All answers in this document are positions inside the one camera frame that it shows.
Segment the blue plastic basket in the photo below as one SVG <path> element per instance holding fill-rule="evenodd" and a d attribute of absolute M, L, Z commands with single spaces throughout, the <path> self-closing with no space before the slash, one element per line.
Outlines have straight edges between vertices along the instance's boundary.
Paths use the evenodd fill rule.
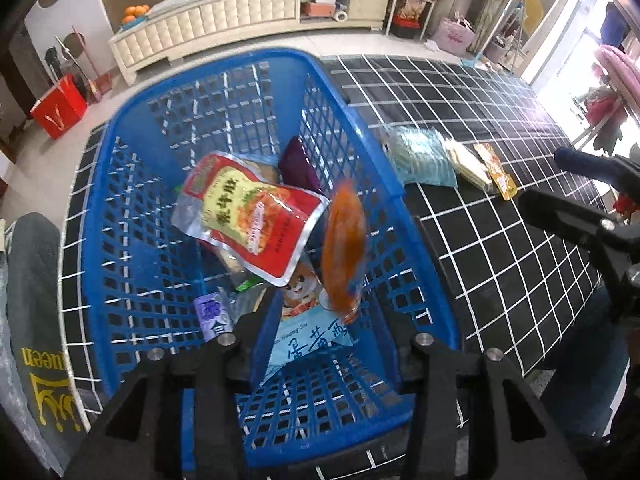
<path fill-rule="evenodd" d="M 82 284 L 93 305 L 98 373 L 111 396 L 141 353 L 200 345 L 194 298 L 230 286 L 215 257 L 170 224 L 186 172 L 212 150 L 278 154 L 295 135 L 328 194 L 343 176 L 356 183 L 372 231 L 370 255 L 353 349 L 316 352 L 238 396 L 253 467 L 324 456 L 410 418 L 413 399 L 393 391 L 394 378 L 383 379 L 388 354 L 378 349 L 369 313 L 379 300 L 460 347 L 404 191 L 364 122 L 320 63 L 301 52 L 263 50 L 193 68 L 146 88 L 111 120 L 84 223 Z M 190 408 L 185 395 L 186 413 Z M 189 421 L 186 455 L 193 447 L 188 428 Z"/>

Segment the toilet paper roll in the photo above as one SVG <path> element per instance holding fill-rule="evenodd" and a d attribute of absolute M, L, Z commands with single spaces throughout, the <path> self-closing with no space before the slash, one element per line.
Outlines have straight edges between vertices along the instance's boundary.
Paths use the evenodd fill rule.
<path fill-rule="evenodd" d="M 337 10 L 334 12 L 334 20 L 335 20 L 336 22 L 339 22 L 339 23 L 341 23 L 341 22 L 346 22 L 346 21 L 347 21 L 347 17 L 348 17 L 348 16 L 347 16 L 347 13 L 346 13 L 346 12 L 344 12 L 342 9 L 337 9 Z"/>

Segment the yellow snack packet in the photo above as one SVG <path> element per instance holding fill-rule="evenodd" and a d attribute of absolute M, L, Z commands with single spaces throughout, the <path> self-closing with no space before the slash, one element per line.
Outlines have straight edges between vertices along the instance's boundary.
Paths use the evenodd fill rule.
<path fill-rule="evenodd" d="M 502 198 L 511 200 L 516 196 L 518 187 L 511 175 L 502 168 L 500 157 L 495 153 L 494 148 L 485 142 L 482 144 L 474 144 L 474 149 L 478 152 L 478 155 L 480 155 L 480 158 L 489 170 L 489 174 L 498 187 L 498 190 L 500 190 Z"/>

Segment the pink bag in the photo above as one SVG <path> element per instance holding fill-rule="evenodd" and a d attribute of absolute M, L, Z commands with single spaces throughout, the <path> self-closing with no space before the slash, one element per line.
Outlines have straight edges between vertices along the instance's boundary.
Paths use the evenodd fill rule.
<path fill-rule="evenodd" d="M 475 32 L 465 25 L 460 25 L 449 18 L 442 18 L 438 28 L 431 38 L 441 50 L 454 56 L 464 56 L 466 48 L 476 36 Z"/>

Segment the person's leg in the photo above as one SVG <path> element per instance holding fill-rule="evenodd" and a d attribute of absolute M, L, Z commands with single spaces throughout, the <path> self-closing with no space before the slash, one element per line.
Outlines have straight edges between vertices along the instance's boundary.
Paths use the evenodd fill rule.
<path fill-rule="evenodd" d="M 609 303 L 597 290 L 552 356 L 556 373 L 540 400 L 567 436 L 602 436 L 626 369 L 625 329 L 609 321 Z"/>

